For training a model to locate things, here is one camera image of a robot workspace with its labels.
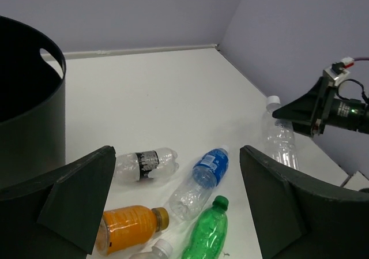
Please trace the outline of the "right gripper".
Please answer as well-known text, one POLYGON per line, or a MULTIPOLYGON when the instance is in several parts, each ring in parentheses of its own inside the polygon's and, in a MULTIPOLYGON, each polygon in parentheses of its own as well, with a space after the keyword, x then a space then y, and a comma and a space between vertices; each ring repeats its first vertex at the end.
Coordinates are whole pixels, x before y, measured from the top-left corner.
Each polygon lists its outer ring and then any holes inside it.
POLYGON ((291 122, 295 132, 314 137, 323 134, 336 87, 330 79, 321 76, 303 96, 273 112, 273 118, 291 122))

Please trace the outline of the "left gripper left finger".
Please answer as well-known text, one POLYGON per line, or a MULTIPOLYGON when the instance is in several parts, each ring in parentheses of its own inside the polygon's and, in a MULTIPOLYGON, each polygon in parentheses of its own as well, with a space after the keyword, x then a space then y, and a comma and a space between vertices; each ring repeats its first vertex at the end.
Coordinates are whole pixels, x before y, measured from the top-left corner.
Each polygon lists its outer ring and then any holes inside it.
POLYGON ((1 258, 92 254, 115 169, 103 146, 63 167, 1 189, 1 258))

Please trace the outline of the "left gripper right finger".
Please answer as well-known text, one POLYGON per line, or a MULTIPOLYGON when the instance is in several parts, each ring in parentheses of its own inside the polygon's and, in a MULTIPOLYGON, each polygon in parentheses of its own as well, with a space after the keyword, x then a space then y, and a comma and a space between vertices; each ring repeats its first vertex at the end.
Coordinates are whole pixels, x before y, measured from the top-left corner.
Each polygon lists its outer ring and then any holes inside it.
POLYGON ((368 258, 368 193, 321 181, 246 145, 240 169, 263 258, 368 258))

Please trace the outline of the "clear unlabelled plastic bottle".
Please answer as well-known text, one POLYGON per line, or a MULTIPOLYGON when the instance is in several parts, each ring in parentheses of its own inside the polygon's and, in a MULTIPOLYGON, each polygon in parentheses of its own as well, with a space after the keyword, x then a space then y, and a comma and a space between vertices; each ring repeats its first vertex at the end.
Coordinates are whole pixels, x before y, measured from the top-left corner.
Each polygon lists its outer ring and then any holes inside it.
POLYGON ((266 109, 261 118, 261 132, 264 153, 275 161, 299 169, 295 135, 290 121, 273 117, 273 113, 281 108, 278 96, 268 96, 266 109))

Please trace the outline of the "clear bottle blue label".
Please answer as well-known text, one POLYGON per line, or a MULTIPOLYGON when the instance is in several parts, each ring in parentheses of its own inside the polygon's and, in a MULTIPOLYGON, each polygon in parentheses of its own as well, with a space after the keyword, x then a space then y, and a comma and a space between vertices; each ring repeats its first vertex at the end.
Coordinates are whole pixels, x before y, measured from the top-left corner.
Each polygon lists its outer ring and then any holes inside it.
POLYGON ((204 154, 171 194, 168 206, 180 220, 195 219, 218 187, 229 166, 229 148, 222 145, 204 154))

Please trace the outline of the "clear bottle black label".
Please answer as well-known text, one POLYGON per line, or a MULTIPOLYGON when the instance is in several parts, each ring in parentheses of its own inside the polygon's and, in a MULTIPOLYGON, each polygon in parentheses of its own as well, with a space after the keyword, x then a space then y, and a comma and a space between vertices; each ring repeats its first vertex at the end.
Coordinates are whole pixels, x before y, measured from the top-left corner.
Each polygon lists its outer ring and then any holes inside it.
POLYGON ((168 181, 179 169, 177 152, 170 148, 127 153, 116 158, 114 181, 121 185, 168 181))

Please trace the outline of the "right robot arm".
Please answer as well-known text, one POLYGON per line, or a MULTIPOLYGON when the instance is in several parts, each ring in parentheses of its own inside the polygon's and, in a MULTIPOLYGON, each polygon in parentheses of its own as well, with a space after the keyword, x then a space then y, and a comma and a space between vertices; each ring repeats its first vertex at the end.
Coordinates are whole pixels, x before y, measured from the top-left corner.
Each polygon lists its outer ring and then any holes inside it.
POLYGON ((336 98, 336 93, 337 87, 321 76, 306 94, 272 115, 291 122, 295 132, 311 138, 323 134, 327 125, 368 134, 368 103, 336 98))

